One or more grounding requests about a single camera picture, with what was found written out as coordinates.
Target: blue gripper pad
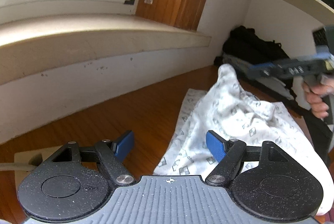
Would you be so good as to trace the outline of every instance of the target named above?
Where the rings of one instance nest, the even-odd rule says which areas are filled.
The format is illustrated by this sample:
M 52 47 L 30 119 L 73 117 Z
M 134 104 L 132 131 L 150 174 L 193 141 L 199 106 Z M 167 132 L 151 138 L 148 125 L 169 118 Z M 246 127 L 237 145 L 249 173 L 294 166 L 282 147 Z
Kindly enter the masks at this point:
M 135 136 L 131 131 L 129 132 L 120 142 L 117 143 L 116 152 L 114 155 L 121 162 L 124 161 L 125 157 L 129 154 L 135 144 Z
M 206 146 L 218 163 L 225 157 L 223 143 L 210 132 L 206 133 Z

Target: black backpack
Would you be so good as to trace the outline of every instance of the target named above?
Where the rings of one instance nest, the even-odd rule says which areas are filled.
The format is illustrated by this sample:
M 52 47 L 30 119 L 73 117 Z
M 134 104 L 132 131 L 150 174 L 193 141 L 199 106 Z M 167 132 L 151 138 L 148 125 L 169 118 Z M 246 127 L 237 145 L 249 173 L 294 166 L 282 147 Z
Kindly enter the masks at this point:
M 235 28 L 230 32 L 230 37 L 223 45 L 223 53 L 233 55 L 250 64 L 263 64 L 289 56 L 282 49 L 281 43 L 275 41 L 264 41 L 256 36 L 254 29 L 246 29 L 244 26 Z M 214 64 L 223 64 L 223 55 L 216 57 Z M 297 95 L 292 90 L 293 79 L 281 79 L 291 96 L 295 99 Z

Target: wooden table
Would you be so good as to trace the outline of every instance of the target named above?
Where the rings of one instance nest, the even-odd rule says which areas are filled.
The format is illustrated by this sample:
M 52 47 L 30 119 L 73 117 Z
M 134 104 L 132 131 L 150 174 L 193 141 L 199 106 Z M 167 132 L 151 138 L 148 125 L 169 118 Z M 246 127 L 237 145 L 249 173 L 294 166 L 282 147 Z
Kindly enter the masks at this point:
M 0 162 L 13 162 L 16 152 L 63 145 L 71 140 L 80 146 L 92 146 L 131 129 L 135 147 L 124 165 L 136 178 L 152 174 L 174 133 L 188 89 L 209 90 L 216 80 L 217 68 L 209 66 L 107 100 L 0 145 Z M 260 99 L 274 101 L 249 84 L 240 83 Z M 0 218 L 13 224 L 25 219 L 16 198 L 14 172 L 0 172 Z

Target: white cloth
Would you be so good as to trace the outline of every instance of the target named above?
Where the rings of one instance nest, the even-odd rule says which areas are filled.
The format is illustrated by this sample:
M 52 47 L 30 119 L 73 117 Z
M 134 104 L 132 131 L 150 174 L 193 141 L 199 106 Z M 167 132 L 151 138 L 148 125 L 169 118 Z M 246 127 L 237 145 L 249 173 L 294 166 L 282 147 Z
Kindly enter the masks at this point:
M 317 214 L 323 215 L 332 207 L 331 175 L 283 103 L 260 101 L 245 92 L 228 64 L 219 68 L 218 81 L 209 92 L 189 89 L 173 138 L 154 174 L 200 174 L 205 179 L 218 164 L 206 147 L 208 130 L 251 146 L 261 146 L 266 140 L 275 142 L 321 183 L 324 198 Z M 243 171 L 257 164 L 245 163 Z

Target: beige window ledge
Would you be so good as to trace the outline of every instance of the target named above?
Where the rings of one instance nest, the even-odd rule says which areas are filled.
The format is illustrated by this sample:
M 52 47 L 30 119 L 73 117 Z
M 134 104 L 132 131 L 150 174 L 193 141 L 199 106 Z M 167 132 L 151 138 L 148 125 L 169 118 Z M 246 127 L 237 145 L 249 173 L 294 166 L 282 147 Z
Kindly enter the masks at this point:
M 0 85 L 47 69 L 143 51 L 205 47 L 211 38 L 135 16 L 56 16 L 0 26 Z

